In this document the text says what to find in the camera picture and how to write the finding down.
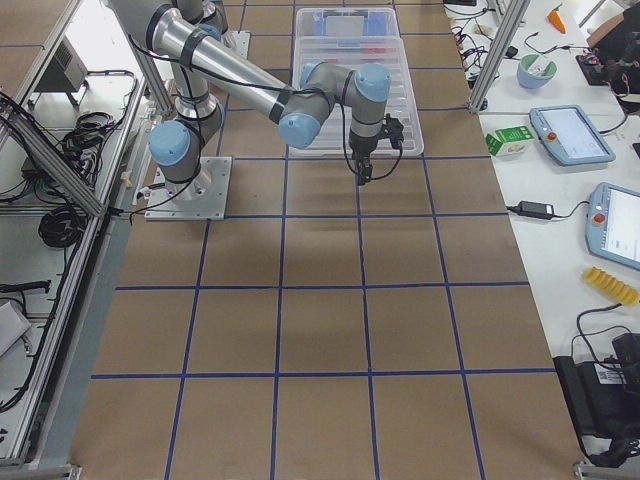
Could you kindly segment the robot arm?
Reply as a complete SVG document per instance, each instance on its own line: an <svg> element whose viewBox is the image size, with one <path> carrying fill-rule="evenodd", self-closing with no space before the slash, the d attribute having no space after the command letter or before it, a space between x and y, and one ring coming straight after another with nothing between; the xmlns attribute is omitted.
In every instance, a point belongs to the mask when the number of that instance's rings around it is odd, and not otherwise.
<svg viewBox="0 0 640 480"><path fill-rule="evenodd" d="M309 64L298 87L291 87L210 35L174 1L112 1L109 6L142 54L240 98L277 124L291 147L310 146L334 108L349 108L342 148L358 185L377 178L370 156L379 141L387 139L394 150L403 150L404 127L386 111L391 76L384 65L367 63L353 70Z"/></svg>

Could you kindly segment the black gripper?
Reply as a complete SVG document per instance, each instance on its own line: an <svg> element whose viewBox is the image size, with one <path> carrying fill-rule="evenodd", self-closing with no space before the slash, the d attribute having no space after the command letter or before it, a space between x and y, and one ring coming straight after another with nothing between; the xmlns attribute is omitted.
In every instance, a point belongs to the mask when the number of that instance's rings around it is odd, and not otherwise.
<svg viewBox="0 0 640 480"><path fill-rule="evenodd" d="M373 165L369 157L381 140L389 140L393 150L403 150L404 125L399 119L385 114L374 123L363 123L355 118L351 120L349 146L357 160L358 186L364 186L372 180Z"/></svg>

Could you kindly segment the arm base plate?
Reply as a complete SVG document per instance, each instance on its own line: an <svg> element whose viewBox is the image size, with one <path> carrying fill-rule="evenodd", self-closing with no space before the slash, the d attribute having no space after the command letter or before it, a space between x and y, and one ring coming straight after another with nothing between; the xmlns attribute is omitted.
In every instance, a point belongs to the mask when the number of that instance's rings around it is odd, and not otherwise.
<svg viewBox="0 0 640 480"><path fill-rule="evenodd" d="M247 69L249 44L250 33L248 31L228 30L223 33L218 63L228 71Z"/></svg>
<svg viewBox="0 0 640 480"><path fill-rule="evenodd" d="M185 191L170 200L181 187L166 183L159 167L155 182L164 186L151 191L149 203L152 208L144 211L148 221L196 221L223 220L231 178L232 157L202 157L199 175Z"/></svg>

